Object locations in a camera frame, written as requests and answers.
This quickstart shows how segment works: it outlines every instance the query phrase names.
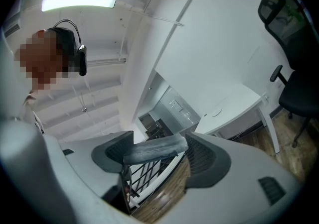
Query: person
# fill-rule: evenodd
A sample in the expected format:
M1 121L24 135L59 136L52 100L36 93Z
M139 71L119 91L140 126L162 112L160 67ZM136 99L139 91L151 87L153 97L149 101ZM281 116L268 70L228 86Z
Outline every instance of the person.
M40 30L27 39L14 54L28 78L32 78L32 90L26 96L19 118L34 124L44 134L39 117L34 112L39 90L49 90L57 78L66 78L72 71L76 54L74 34L66 28Z

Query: rolled gray fabric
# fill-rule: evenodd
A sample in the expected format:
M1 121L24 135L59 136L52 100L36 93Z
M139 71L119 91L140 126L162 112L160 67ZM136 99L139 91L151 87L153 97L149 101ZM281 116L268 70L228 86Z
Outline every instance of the rolled gray fabric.
M126 165L144 164L177 156L188 150L187 141L180 134L134 144L125 154Z

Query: white table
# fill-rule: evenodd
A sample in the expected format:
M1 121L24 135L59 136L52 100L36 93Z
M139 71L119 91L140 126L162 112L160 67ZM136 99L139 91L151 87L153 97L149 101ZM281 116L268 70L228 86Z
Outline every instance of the white table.
M213 116L215 110L219 108L221 108L222 111L217 116ZM270 116L265 111L262 97L242 84L236 85L229 96L217 104L212 112L207 113L201 118L195 132L202 134L218 134L218 131L222 127L231 123L251 109L256 109L263 125L268 127L275 153L278 153L279 144L277 135Z

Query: floor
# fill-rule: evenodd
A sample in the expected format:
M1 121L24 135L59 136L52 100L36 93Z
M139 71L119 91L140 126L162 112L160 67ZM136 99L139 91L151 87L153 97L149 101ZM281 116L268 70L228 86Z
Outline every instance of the floor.
M318 156L319 122L312 120L300 136L297 148L292 148L293 138L301 127L302 122L303 119L296 115L292 119L288 119L286 110L280 111L273 118L280 146L278 154L275 154L271 138L264 127L239 138L236 142L251 145L265 151L284 168L292 172L297 179L304 181ZM159 191L145 201L141 208L136 210L132 216L145 223L156 222L183 197L184 185L189 176L188 160L184 157L167 182Z

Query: black device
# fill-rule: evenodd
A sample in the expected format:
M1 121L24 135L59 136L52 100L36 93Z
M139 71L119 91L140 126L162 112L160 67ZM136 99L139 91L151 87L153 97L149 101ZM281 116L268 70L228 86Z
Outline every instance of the black device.
M69 65L75 68L75 71L79 73L79 75L81 76L85 76L86 72L87 72L87 61L86 61L86 46L82 45L82 41L81 41L81 37L80 37L80 33L78 30L78 27L75 25L75 23L73 21L71 21L70 19L62 19L60 21L58 21L53 28L50 28L49 30L54 30L56 31L57 26L63 22L67 22L69 24L71 24L79 37L79 44L80 47L77 49L76 53L74 56L70 56L69 57Z
M283 66L279 65L270 81L274 82L279 77L285 85L279 104L290 112L289 118L293 113L305 117L292 144L295 148L311 118L319 118L318 40L298 0L262 0L258 15L265 29L282 47L289 66L294 70L286 80L280 73Z

